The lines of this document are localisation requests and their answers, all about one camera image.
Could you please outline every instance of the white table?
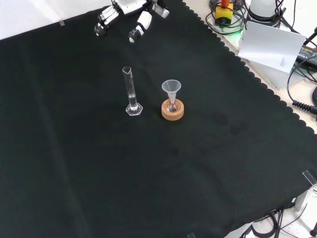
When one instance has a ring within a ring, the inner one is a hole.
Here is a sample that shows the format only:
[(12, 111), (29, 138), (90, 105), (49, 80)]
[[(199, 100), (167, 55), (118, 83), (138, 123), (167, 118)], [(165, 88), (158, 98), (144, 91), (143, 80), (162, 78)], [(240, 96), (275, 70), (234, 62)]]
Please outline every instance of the white table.
[[(183, 0), (191, 10), (193, 10), (198, 16), (205, 21), (205, 17), (207, 14), (210, 13), (209, 8), (209, 0)], [(289, 23), (293, 22), (293, 8), (294, 8), (294, 0), (285, 0), (285, 4), (283, 7), (286, 7), (287, 10), (285, 12), (285, 18)], [(296, 7), (296, 21), (294, 25), (294, 29), (298, 32), (310, 36), (313, 32), (315, 27), (317, 27), (316, 22), (316, 7), (317, 1), (316, 0), (300, 0), (297, 1)], [(230, 48), (232, 52), (238, 55), (238, 50), (231, 44), (227, 39), (223, 36), (218, 35), (221, 40), (225, 43), (227, 47)], [(316, 115), (312, 115), (310, 113), (304, 112), (297, 107), (292, 106), (292, 101), (288, 97), (286, 90), (276, 90), (274, 87), (269, 83), (269, 81), (263, 76), (263, 72), (255, 69), (247, 60), (243, 60), (247, 66), (250, 68), (256, 77), (260, 78), (262, 83), (265, 83), (269, 89), (273, 90), (276, 95), (278, 95), (281, 100), (285, 101), (288, 106), (293, 108), (294, 113), (298, 114), (300, 119), (303, 120), (307, 126), (314, 129), (315, 133), (317, 133), (317, 122), (316, 122)], [(300, 83), (297, 83), (290, 87), (290, 92), (294, 100), (299, 102), (313, 105), (312, 102), (312, 93), (313, 90), (316, 88), (317, 85), (310, 83), (307, 80), (304, 80)]]

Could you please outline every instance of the glass funnel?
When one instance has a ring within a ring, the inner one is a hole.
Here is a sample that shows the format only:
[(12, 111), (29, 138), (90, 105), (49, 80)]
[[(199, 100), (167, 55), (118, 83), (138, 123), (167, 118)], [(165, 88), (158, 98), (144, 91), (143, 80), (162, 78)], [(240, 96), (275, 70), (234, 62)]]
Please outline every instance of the glass funnel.
[(181, 88), (181, 83), (175, 79), (170, 79), (162, 84), (162, 89), (168, 94), (168, 101), (166, 103), (166, 110), (174, 113), (180, 109), (180, 104), (176, 99), (176, 93)]

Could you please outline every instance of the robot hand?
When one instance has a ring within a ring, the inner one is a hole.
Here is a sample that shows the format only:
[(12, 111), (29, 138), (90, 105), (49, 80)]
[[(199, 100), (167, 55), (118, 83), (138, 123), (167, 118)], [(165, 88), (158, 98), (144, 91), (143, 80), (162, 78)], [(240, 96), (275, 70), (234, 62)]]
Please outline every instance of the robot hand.
[(161, 17), (166, 18), (169, 11), (165, 8), (162, 0), (112, 0), (112, 6), (106, 8), (98, 16), (98, 24), (95, 26), (97, 36), (105, 36), (110, 25), (115, 22), (115, 19), (120, 15), (135, 14), (142, 11), (136, 28), (129, 33), (129, 41), (136, 42), (149, 28), (152, 20), (152, 15), (149, 11), (154, 10)]

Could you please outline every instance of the cable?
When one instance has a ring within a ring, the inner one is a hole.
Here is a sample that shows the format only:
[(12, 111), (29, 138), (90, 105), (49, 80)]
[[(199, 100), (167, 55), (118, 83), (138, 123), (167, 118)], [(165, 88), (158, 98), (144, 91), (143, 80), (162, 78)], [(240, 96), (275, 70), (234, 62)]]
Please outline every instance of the cable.
[(305, 208), (303, 209), (302, 213), (298, 216), (298, 218), (296, 218), (294, 221), (290, 222), (289, 224), (285, 225), (285, 226), (284, 226), (284, 227), (282, 227), (281, 229), (283, 229), (283, 228), (285, 228), (285, 227), (289, 226), (290, 224), (292, 224), (292, 223), (296, 222), (296, 221), (297, 221), (297, 220), (298, 220), (298, 219), (302, 216), (302, 214), (305, 212), (306, 207), (307, 207), (307, 203), (306, 203), (306, 206), (305, 206)]
[(307, 104), (303, 104), (301, 102), (298, 102), (296, 100), (294, 100), (289, 92), (289, 81), (293, 75), (293, 73), (295, 72), (295, 70), (299, 70), (298, 67), (301, 66), (302, 64), (304, 64), (306, 61), (310, 60), (310, 59), (313, 59), (313, 58), (317, 58), (317, 56), (312, 56), (312, 57), (309, 57), (308, 59), (305, 59), (303, 60), (302, 62), (300, 62), (297, 66), (295, 65), (295, 69), (293, 69), (288, 77), (288, 80), (287, 80), (287, 93), (288, 93), (288, 96), (289, 98), (293, 101), (292, 105), (293, 106), (296, 106), (300, 109), (303, 109), (304, 111), (307, 111), (307, 112), (310, 112), (312, 114), (317, 114), (317, 107), (316, 106), (310, 106), (310, 105), (307, 105)]
[[(291, 207), (293, 207), (295, 205), (295, 203), (292, 203), (289, 207), (287, 207), (286, 209), (289, 209)], [(259, 233), (257, 232), (253, 226), (251, 226), (251, 229), (252, 229), (252, 232), (254, 233), (255, 236), (257, 237), (260, 237), (260, 238), (269, 238), (271, 236), (273, 236), (274, 234), (274, 238), (278, 238), (279, 237), (279, 233), (280, 231), (282, 230), (283, 232), (289, 234), (290, 236), (294, 237), (294, 238), (298, 238), (297, 236), (291, 234), (291, 233), (288, 233), (287, 231), (284, 230), (285, 227), (289, 226), (290, 224), (294, 223), (295, 221), (297, 221), (301, 216), (302, 214), (304, 213), (304, 211), (306, 210), (307, 208), (307, 204), (305, 206), (305, 208), (303, 209), (303, 211), (301, 212), (301, 214), (292, 222), (290, 222), (289, 224), (286, 224), (285, 226), (282, 227), (282, 220), (283, 220), (283, 215), (284, 215), (284, 209), (281, 209), (281, 210), (273, 210), (272, 212), (270, 212), (270, 214), (268, 214), (267, 216), (265, 216), (264, 218), (262, 219), (259, 219), (259, 220), (256, 220), (254, 221), (254, 223), (256, 222), (260, 222), (260, 221), (263, 221), (267, 218), (271, 218), (272, 221), (273, 221), (273, 228), (271, 231), (269, 231), (268, 233)]]
[[(210, 0), (209, 4), (211, 7), (211, 12), (206, 16), (206, 24), (208, 25), (208, 27), (213, 30), (214, 32), (220, 34), (220, 35), (231, 35), (231, 34), (235, 34), (235, 33), (239, 33), (243, 30), (243, 26), (246, 23), (246, 18), (244, 17), (244, 14), (246, 13), (246, 9), (244, 8), (244, 6), (242, 5), (242, 1), (243, 0), (235, 0), (235, 1), (231, 1), (230, 3), (233, 4), (233, 9), (229, 8), (229, 7), (225, 7), (225, 6), (221, 6), (221, 3), (217, 2), (216, 0)], [(214, 15), (214, 12), (216, 10), (217, 7), (222, 7), (222, 8), (226, 8), (229, 9), (230, 11), (233, 12), (233, 15), (238, 16), (238, 20), (236, 20), (233, 23), (230, 24), (224, 24), (220, 21), (218, 21)], [(231, 31), (231, 32), (220, 32), (218, 29), (216, 29), (214, 26), (212, 26), (209, 22), (208, 22), (208, 17), (212, 16), (214, 19), (214, 22), (219, 24), (220, 28), (237, 28), (240, 27), (239, 30), (237, 31)]]
[(295, 24), (295, 12), (296, 12), (296, 0), (295, 0), (295, 2), (294, 2), (294, 18), (293, 18), (292, 27), (294, 27), (294, 24)]
[[(300, 34), (298, 31), (296, 31), (287, 21), (286, 19), (282, 16), (281, 18), (282, 23), (287, 26), (291, 32), (295, 32), (297, 34)], [(310, 39), (306, 38), (306, 41), (309, 41), (310, 43), (312, 43), (315, 47), (317, 47), (317, 44), (315, 44), (314, 42), (312, 42)]]

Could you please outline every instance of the black tablecloth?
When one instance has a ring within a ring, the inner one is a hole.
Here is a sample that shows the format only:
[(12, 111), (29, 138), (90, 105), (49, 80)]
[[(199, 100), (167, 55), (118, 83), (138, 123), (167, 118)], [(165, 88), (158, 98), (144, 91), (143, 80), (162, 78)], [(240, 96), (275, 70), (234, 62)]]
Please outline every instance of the black tablecloth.
[[(1, 238), (221, 238), (309, 188), (313, 130), (185, 4), (167, 6), (133, 45), (138, 16), (99, 39), (100, 11), (0, 42)], [(167, 79), (180, 121), (160, 114)]]

